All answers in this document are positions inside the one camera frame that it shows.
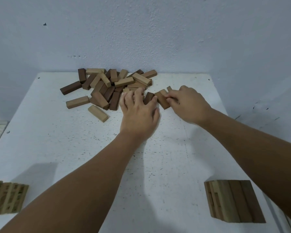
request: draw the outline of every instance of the pile of wooden blocks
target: pile of wooden blocks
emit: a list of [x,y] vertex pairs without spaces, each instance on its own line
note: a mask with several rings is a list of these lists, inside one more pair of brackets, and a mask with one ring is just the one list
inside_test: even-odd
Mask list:
[[[127,70],[118,72],[116,69],[109,69],[108,71],[105,69],[78,69],[78,74],[79,81],[61,88],[61,92],[66,95],[79,88],[85,90],[93,88],[91,98],[84,96],[67,101],[67,108],[71,109],[92,103],[93,105],[88,108],[88,111],[105,122],[109,116],[101,109],[117,110],[122,92],[135,91],[138,88],[147,89],[153,84],[151,78],[156,76],[157,72],[151,70],[144,73],[142,70],[137,70],[128,76]],[[164,97],[165,94],[167,94],[166,90],[161,90],[155,94],[148,92],[144,98],[144,104],[147,104],[156,95],[163,109],[167,109],[170,105]]]
[[20,212],[28,187],[25,184],[0,181],[0,214]]
[[225,222],[265,223],[249,180],[204,182],[210,215]]

